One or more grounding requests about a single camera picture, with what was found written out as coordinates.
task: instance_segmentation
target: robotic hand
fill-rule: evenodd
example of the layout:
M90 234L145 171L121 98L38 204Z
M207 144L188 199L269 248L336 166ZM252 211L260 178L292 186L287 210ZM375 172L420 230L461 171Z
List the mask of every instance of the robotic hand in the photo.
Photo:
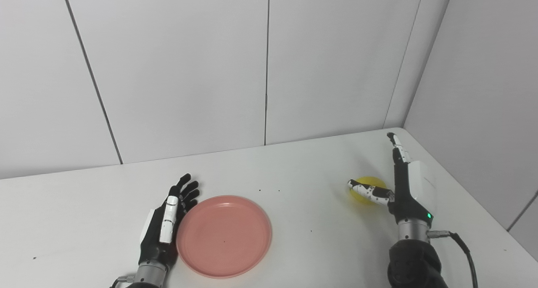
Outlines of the robotic hand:
M128 288L163 286L167 272L177 260L177 227L187 212L198 204L198 182L193 181L183 188L189 181L190 174L183 175L179 182L170 188L169 196L163 204L153 211L140 244L140 259L134 278L119 277L111 288L116 288L119 282L132 282Z
M435 177L421 161L411 161L398 137L389 132L394 160L394 192L350 180L354 192L372 202L388 206L398 224L398 242L389 250L388 281L392 288L447 288L440 275L441 264L431 238L451 237L463 249L473 288L478 287L475 266L469 248L459 235L450 231L430 230L436 211Z

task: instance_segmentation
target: white table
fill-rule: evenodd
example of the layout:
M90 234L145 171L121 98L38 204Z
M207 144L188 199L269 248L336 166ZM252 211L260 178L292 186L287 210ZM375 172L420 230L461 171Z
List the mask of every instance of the white table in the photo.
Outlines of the white table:
M257 202L271 219L273 240L261 263L227 280L204 278L178 260L169 287L387 288L394 218L385 207L355 202L346 187L365 175L394 187L387 131L436 174L434 229L461 235L479 285L535 286L538 263L403 129L0 180L2 286L108 288L136 271L149 209L190 172L202 200L233 194ZM470 287L455 242L432 244L447 284Z

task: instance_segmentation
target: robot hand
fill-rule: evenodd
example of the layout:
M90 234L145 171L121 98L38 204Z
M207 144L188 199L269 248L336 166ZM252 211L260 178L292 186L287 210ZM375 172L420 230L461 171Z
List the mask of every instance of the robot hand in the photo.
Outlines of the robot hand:
M176 185L172 186L169 196L161 206L153 211L146 234L140 244L140 259L138 270L134 279L121 277L113 284L115 288L118 282L133 282L128 288L161 288L170 268L177 260L177 248L175 245L177 228L187 214L198 201L200 195L198 182L193 181L185 188L183 186L190 181L190 174L183 175Z

